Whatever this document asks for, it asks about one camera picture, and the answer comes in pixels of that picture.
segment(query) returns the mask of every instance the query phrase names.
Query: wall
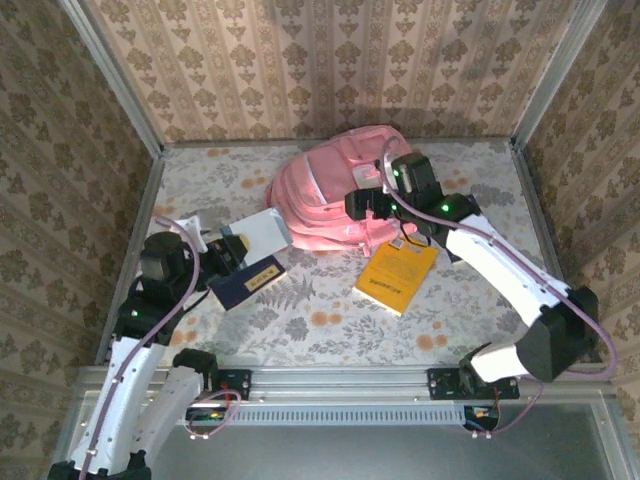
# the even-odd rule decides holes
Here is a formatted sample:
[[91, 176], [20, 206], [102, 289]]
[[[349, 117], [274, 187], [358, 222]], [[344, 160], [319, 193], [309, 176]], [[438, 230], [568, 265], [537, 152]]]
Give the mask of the wall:
[[165, 142], [510, 135], [575, 0], [87, 0]]
[[608, 2], [527, 153], [566, 275], [600, 298], [640, 447], [640, 2]]
[[57, 2], [0, 1], [0, 479], [47, 467], [150, 158]]

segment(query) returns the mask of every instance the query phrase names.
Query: yellow book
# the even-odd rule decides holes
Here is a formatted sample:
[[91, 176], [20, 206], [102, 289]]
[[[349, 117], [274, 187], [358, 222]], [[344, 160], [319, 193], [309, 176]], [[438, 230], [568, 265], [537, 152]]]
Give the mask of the yellow book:
[[380, 245], [354, 289], [396, 315], [402, 315], [438, 256], [401, 238]]

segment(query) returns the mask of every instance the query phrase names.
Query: pink backpack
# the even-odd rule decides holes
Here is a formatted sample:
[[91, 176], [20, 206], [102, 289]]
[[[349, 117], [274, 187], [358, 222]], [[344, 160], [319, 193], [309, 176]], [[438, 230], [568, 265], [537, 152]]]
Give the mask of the pink backpack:
[[[346, 213], [344, 197], [358, 188], [382, 185], [374, 162], [391, 136], [400, 139], [394, 153], [411, 153], [407, 141], [386, 126], [356, 128], [301, 153], [280, 167], [267, 187], [267, 207], [279, 207], [293, 245], [303, 250], [370, 249], [399, 233], [395, 219], [374, 220], [370, 212], [361, 221]], [[415, 226], [406, 225], [414, 232]]]

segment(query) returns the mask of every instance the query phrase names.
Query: damask wallpaper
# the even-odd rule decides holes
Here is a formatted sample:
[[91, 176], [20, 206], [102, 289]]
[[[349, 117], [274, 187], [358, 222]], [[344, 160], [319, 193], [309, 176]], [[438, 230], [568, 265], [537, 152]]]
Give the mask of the damask wallpaper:
[[0, 1], [0, 479], [49, 463], [149, 166], [58, 3]]
[[510, 135], [575, 0], [87, 0], [165, 142]]
[[528, 145], [560, 261], [601, 300], [640, 448], [640, 2], [608, 2]]

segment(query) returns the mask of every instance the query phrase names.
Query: floral tablecloth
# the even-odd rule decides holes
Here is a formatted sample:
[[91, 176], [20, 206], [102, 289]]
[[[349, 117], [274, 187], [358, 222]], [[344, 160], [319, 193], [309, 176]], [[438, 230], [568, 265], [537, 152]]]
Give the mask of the floral tablecloth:
[[[542, 264], [506, 141], [411, 143], [430, 157], [445, 192], [472, 193], [498, 231]], [[155, 213], [179, 218], [209, 209], [218, 222], [213, 227], [256, 213], [279, 165], [301, 149], [293, 142], [169, 149]], [[289, 247], [277, 257], [288, 271], [284, 280], [232, 313], [207, 299], [182, 320], [163, 362], [191, 347], [227, 365], [457, 363], [485, 342], [524, 331], [486, 280], [466, 264], [452, 266], [444, 252], [400, 318], [352, 292], [367, 263], [359, 251]]]

